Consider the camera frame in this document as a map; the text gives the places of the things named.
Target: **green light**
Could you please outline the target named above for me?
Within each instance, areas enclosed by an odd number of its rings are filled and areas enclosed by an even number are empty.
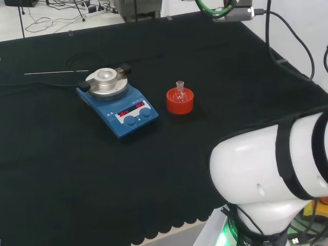
[[[225,234],[222,232],[219,236],[219,238],[216,241],[215,246],[226,246],[227,238]]]
[[[225,227],[223,228],[223,231],[221,232],[219,238],[217,239],[215,246],[230,246],[225,233],[227,231],[227,226],[228,224],[226,224]]]

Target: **black cable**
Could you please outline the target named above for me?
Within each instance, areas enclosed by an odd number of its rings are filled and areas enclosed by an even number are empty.
[[[78,4],[81,4],[83,1],[82,0],[78,0],[76,1],[76,3]],[[60,0],[54,0],[54,3],[49,3],[48,6],[50,8],[54,8],[56,10],[62,10],[62,9],[82,9],[82,8],[79,8],[79,7],[76,7],[75,6],[75,3],[72,1],[72,2],[63,2],[63,1],[60,1]]]
[[[105,6],[105,8],[106,8],[106,12],[110,11],[112,13],[115,13],[114,10],[111,10],[111,9],[114,9],[114,8],[111,7],[111,2],[110,1],[109,1],[109,3],[104,3],[103,6]]]
[[[7,88],[7,87],[21,87],[21,86],[30,86],[30,85],[36,85],[36,84],[42,84],[42,85],[47,85],[47,86],[54,86],[54,87],[75,87],[77,88],[76,85],[60,85],[60,84],[53,84],[49,82],[41,82],[41,81],[35,81],[35,82],[30,82],[30,83],[21,83],[21,84],[12,84],[12,85],[0,85],[0,88]]]
[[[309,229],[310,231],[316,233],[316,234],[319,234],[320,232],[317,231],[317,230],[314,230],[313,228],[310,228],[307,224],[304,224],[303,222],[299,221],[297,218],[294,218],[294,220],[300,224],[301,226],[305,227],[306,229]]]
[[[289,226],[290,228],[292,228],[294,231],[296,231],[297,233],[292,233],[291,235],[293,235],[293,238],[294,237],[299,237],[300,234],[304,234],[308,237],[315,237],[317,234],[311,234],[311,233],[304,233],[304,231],[296,228],[295,226],[293,226],[292,224]]]
[[[315,243],[317,241],[319,241],[319,239],[326,233],[326,231],[328,231],[328,223],[327,225],[325,226],[325,228],[321,231],[321,233],[319,233],[315,239],[310,243],[310,246],[315,246]]]
[[[256,227],[256,229],[258,229],[258,231],[261,233],[261,235],[264,236],[263,231],[261,230],[260,227],[257,226],[257,224],[254,222],[254,220],[252,220],[252,218],[243,209],[241,209],[240,206],[238,206],[237,204],[235,204],[235,206],[251,221],[251,223]]]
[[[57,20],[59,20],[59,19],[64,19],[64,20],[67,20],[67,21],[68,21],[68,20],[69,20],[69,21],[72,21],[72,20],[74,20],[74,19],[76,19],[76,18],[79,17],[79,15],[78,15],[78,16],[76,16],[75,18],[72,18],[72,19],[58,18],[58,19],[54,19],[54,20],[51,19],[51,18],[49,18],[49,17],[40,17],[39,19],[35,20],[35,19],[31,16],[30,8],[28,8],[28,10],[29,10],[29,16],[34,20],[34,23],[32,23],[32,24],[30,24],[29,26],[27,26],[27,27],[25,28],[25,30],[28,31],[28,32],[32,32],[32,33],[42,32],[42,31],[47,30],[49,27],[53,27],[53,22],[54,22],[54,21],[57,21]],[[45,20],[45,21],[43,21],[43,22],[38,22],[40,19],[48,19],[48,20]],[[41,29],[41,30],[38,30],[38,31],[30,31],[30,30],[28,30],[29,27],[31,27],[31,26],[33,26],[33,25],[41,24],[41,23],[44,23],[44,22],[51,22],[52,24],[51,24],[51,26],[47,26],[46,28]]]
[[[19,7],[18,7],[18,12],[19,12],[20,26],[22,27],[23,38],[25,38],[22,16],[20,15],[21,10],[19,9]]]
[[[241,246],[241,232],[237,229],[237,245]]]
[[[103,56],[102,54],[97,53],[97,52],[82,52],[82,53],[77,53],[77,54],[71,56],[70,58],[68,58],[65,63],[66,68],[70,71],[76,71],[77,69],[73,68],[74,64],[77,63],[79,60],[84,60],[86,58],[97,59],[97,60],[100,60],[101,63],[94,64],[88,68],[84,67],[84,69],[93,70],[93,69],[98,69],[99,67],[102,67],[102,68],[108,67],[108,59],[107,59],[107,57]]]
[[[312,225],[314,223],[314,219],[316,217],[317,207],[318,207],[318,199],[316,199],[315,202],[314,202],[313,213],[312,213],[310,224],[309,224],[308,228],[303,233],[307,233],[310,230],[310,228],[312,227]]]
[[[100,0],[98,0],[98,2],[99,2],[98,11],[103,10],[104,8],[103,6],[101,6]]]
[[[266,19],[265,19],[265,41],[266,41],[266,46],[268,48],[268,52],[269,52],[269,56],[271,57],[271,59],[274,61],[274,63],[276,65],[278,65],[279,67],[281,67],[283,70],[285,70],[287,73],[299,78],[299,79],[303,79],[305,81],[312,81],[313,77],[314,77],[314,72],[315,72],[315,67],[314,67],[314,60],[313,57],[311,55],[311,52],[309,51],[309,49],[307,48],[307,46],[305,45],[305,43],[297,36],[297,34],[294,32],[294,30],[292,29],[292,27],[287,23],[287,21],[282,18],[279,14],[272,12],[271,9],[271,0],[268,0],[268,5],[266,7],[267,10],[264,11],[264,13],[266,13]],[[269,29],[270,29],[270,14],[275,15],[276,17],[278,17],[279,19],[282,20],[282,22],[288,27],[288,29],[291,31],[291,33],[293,34],[293,36],[301,43],[301,45],[305,48],[307,54],[309,55],[309,58],[311,60],[311,68],[312,68],[312,72],[311,72],[311,76],[310,78],[306,78],[303,75],[300,75],[297,72],[294,72],[290,69],[288,69],[287,67],[285,67],[284,65],[278,63],[276,61],[276,59],[274,58],[272,52],[271,52],[271,47],[270,47],[270,37],[269,37]]]
[[[29,7],[27,7],[27,9],[29,10],[29,15],[30,15],[30,17],[33,19],[34,23],[36,23],[35,19],[34,19],[34,18],[31,16],[31,11],[30,11],[30,8],[29,8]]]
[[[328,46],[327,46],[326,52],[324,53],[324,56],[323,56],[323,65],[324,65],[324,68],[326,69],[326,71],[328,73],[327,55],[328,55]]]
[[[63,4],[75,4],[73,0],[71,1],[63,1],[63,0],[54,0],[56,3],[60,2],[60,3],[63,3]],[[84,0],[76,0],[76,2],[78,4],[81,4],[83,3]]]

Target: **power strip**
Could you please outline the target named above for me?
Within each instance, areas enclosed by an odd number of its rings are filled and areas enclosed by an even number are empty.
[[[100,15],[100,14],[103,14],[103,13],[106,13],[106,9],[96,11],[96,12],[93,12],[93,13],[87,13],[86,17],[93,17],[93,16]]]

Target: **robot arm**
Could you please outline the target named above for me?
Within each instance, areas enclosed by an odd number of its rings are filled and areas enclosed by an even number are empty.
[[[281,233],[312,199],[328,196],[327,122],[328,113],[289,118],[221,142],[210,158],[216,189],[265,235]]]

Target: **small glass vial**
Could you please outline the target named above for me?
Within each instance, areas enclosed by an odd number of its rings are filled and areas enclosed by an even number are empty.
[[[185,103],[188,100],[187,94],[186,92],[183,90],[183,85],[184,82],[183,81],[178,81],[176,83],[176,92],[173,95],[173,101],[176,103]]]

